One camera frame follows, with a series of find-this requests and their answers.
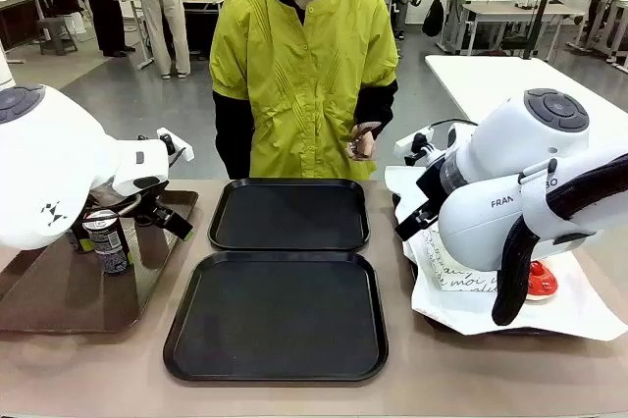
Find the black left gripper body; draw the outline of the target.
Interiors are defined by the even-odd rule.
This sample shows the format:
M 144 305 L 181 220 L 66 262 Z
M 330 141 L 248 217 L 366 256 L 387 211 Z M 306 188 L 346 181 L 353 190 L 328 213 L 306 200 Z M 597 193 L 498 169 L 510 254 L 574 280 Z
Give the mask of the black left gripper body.
M 137 194 L 128 207 L 128 217 L 134 219 L 135 223 L 142 227 L 163 228 L 164 222 L 160 210 L 159 196 Z

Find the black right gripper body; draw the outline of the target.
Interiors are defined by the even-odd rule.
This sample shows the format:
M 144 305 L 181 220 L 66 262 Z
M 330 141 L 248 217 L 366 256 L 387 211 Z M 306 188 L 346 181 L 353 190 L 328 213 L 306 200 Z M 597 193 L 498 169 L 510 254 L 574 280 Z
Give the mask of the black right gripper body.
M 446 191 L 441 182 L 442 166 L 443 162 L 433 162 L 416 182 L 431 206 L 442 206 L 446 200 Z

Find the person left hand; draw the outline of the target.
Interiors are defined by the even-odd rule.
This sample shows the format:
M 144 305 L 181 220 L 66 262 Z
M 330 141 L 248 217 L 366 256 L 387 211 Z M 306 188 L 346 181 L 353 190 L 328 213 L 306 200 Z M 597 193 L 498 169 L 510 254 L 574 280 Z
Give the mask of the person left hand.
M 354 161 L 371 161 L 375 151 L 376 131 L 381 122 L 366 122 L 353 127 L 346 147 L 348 157 Z

